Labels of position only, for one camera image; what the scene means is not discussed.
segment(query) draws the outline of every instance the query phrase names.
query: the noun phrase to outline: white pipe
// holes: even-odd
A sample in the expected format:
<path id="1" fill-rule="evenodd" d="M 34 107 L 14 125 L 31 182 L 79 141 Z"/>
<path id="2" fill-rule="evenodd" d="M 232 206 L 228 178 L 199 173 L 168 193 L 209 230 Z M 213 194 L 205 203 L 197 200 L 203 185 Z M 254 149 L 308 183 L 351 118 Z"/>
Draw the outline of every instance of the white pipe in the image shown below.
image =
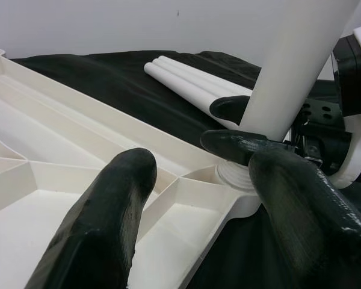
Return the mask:
<path id="1" fill-rule="evenodd" d="M 182 69 L 192 75 L 203 78 L 215 85 L 219 85 L 222 88 L 224 88 L 228 91 L 231 91 L 232 95 L 248 95 L 248 96 L 250 96 L 252 93 L 252 91 L 250 89 L 247 89 L 243 86 L 240 86 L 238 84 L 227 81 L 225 79 L 222 79 L 222 78 L 212 75 L 210 73 L 204 72 L 202 70 L 196 69 L 196 68 L 186 65 L 184 63 L 178 62 L 176 60 L 172 60 L 171 58 L 168 58 L 166 56 L 160 56 L 158 59 L 163 62 L 166 62 L 168 64 L 171 64 L 172 66 L 178 67 L 179 69 Z"/>
<path id="2" fill-rule="evenodd" d="M 193 74 L 188 73 L 186 70 L 180 69 L 176 66 L 173 66 L 171 64 L 168 64 L 167 62 L 161 60 L 161 59 L 155 59 L 152 61 L 153 64 L 171 72 L 172 74 L 175 74 L 184 80 L 187 80 L 188 82 L 195 84 L 196 86 L 200 87 L 201 89 L 206 90 L 207 92 L 210 92 L 212 95 L 216 96 L 216 98 L 223 98 L 225 96 L 233 96 L 234 94 L 232 91 L 222 88 L 219 85 L 213 84 L 204 78 L 201 78 L 199 76 L 195 76 Z"/>
<path id="3" fill-rule="evenodd" d="M 240 130 L 281 141 L 359 0 L 290 0 Z"/>
<path id="4" fill-rule="evenodd" d="M 148 75 L 154 77 L 156 80 L 167 86 L 175 93 L 179 94 L 185 100 L 202 110 L 204 113 L 215 119 L 226 128 L 238 129 L 238 125 L 236 125 L 235 123 L 219 119 L 217 117 L 214 117 L 210 113 L 209 107 L 211 103 L 217 99 L 215 95 L 207 92 L 204 89 L 201 89 L 195 84 L 192 84 L 153 63 L 146 63 L 146 65 L 144 66 L 144 71 Z"/>

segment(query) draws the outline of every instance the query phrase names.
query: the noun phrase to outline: white plastic tray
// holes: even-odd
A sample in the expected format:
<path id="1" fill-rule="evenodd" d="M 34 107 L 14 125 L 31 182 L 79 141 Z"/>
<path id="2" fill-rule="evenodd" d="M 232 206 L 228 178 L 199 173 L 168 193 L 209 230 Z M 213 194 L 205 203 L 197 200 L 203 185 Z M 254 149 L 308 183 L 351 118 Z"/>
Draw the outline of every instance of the white plastic tray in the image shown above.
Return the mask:
<path id="1" fill-rule="evenodd" d="M 158 163 L 130 289 L 184 288 L 224 224 L 257 195 L 215 181 L 219 158 L 0 57 L 0 289 L 23 288 L 65 213 L 119 152 Z"/>

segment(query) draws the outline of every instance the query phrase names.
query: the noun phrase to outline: black fabric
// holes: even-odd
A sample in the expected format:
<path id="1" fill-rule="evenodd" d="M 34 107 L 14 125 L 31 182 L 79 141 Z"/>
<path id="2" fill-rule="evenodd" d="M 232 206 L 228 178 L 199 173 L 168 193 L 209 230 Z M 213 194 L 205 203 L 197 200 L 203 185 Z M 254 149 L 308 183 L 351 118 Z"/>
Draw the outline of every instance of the black fabric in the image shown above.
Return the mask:
<path id="1" fill-rule="evenodd" d="M 144 73 L 144 64 L 160 55 L 248 88 L 254 87 L 261 70 L 220 52 L 137 51 L 15 61 L 200 147 L 203 132 L 223 127 Z M 328 81 L 317 82 L 310 97 L 338 101 L 333 83 Z M 346 196 L 361 211 L 359 191 L 360 186 L 352 186 Z M 290 271 L 263 206 L 252 217 L 228 222 L 188 288 L 292 288 Z"/>

